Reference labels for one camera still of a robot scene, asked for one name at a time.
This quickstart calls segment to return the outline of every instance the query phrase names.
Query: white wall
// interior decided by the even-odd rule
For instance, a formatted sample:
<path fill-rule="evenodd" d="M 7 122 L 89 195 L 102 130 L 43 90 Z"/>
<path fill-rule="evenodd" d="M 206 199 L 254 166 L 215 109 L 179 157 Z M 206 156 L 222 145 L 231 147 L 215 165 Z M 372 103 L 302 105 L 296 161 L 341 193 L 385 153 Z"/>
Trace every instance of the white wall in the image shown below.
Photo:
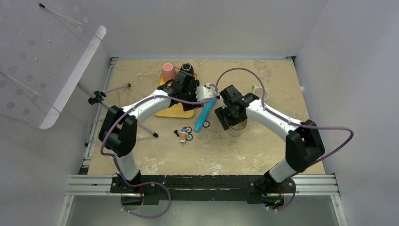
<path fill-rule="evenodd" d="M 113 57 L 295 56 L 327 0 L 80 0 Z"/>
<path fill-rule="evenodd" d="M 397 0 L 330 0 L 296 58 L 311 118 L 355 132 L 324 161 L 349 225 L 399 225 L 398 56 Z M 331 150 L 347 133 L 322 136 Z"/>
<path fill-rule="evenodd" d="M 109 57 L 100 47 L 81 81 L 102 89 Z M 55 125 L 41 130 L 0 115 L 1 225 L 55 225 L 70 174 L 76 174 L 86 147 L 90 105 L 75 89 Z"/>

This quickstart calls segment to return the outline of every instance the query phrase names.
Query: white perforated board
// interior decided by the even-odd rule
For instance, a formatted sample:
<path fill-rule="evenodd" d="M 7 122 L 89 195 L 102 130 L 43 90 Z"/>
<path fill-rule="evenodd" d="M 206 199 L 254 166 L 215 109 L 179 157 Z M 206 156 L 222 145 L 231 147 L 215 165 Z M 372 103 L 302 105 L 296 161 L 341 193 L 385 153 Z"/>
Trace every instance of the white perforated board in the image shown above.
<path fill-rule="evenodd" d="M 40 3 L 84 24 L 100 39 L 105 36 L 106 29 L 77 0 Z M 28 87 L 0 73 L 0 113 L 41 129 L 51 127 L 100 43 L 36 0 L 0 0 L 0 70 Z"/>

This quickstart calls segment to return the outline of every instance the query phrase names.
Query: pink mug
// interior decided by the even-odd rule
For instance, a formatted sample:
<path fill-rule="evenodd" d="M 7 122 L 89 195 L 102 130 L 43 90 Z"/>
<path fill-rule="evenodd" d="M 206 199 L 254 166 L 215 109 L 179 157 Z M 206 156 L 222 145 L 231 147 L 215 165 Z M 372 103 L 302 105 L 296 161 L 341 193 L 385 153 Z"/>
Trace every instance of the pink mug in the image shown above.
<path fill-rule="evenodd" d="M 164 82 L 176 78 L 176 70 L 173 64 L 166 63 L 162 66 L 162 79 Z"/>

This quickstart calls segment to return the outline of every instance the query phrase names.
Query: blue tube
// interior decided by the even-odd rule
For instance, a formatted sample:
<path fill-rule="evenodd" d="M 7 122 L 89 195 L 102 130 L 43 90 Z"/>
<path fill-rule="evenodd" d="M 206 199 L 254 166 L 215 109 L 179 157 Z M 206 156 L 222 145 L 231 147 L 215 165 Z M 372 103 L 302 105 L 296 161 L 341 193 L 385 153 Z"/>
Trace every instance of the blue tube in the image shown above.
<path fill-rule="evenodd" d="M 198 118 L 197 124 L 195 124 L 194 131 L 196 131 L 198 133 L 201 130 L 202 125 L 204 124 L 205 120 L 207 119 L 209 113 L 211 112 L 211 108 L 213 107 L 213 105 L 215 103 L 216 103 L 216 98 L 214 100 L 208 102 L 205 105 L 204 110 L 202 110 L 202 113 Z"/>

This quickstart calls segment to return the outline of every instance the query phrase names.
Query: black wheel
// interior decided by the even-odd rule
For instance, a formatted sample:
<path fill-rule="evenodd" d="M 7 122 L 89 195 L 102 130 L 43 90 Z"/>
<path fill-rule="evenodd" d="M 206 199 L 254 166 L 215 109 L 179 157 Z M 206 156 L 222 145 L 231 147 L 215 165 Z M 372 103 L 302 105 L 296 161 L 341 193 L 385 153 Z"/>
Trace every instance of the black wheel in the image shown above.
<path fill-rule="evenodd" d="M 202 124 L 203 127 L 208 128 L 211 125 L 208 121 L 205 121 L 204 124 Z"/>
<path fill-rule="evenodd" d="M 187 126 L 186 130 L 187 130 L 187 133 L 191 133 L 192 132 L 192 128 L 189 127 L 189 126 Z"/>
<path fill-rule="evenodd" d="M 192 136 L 192 134 L 187 135 L 186 140 L 187 141 L 192 141 L 194 137 Z"/>

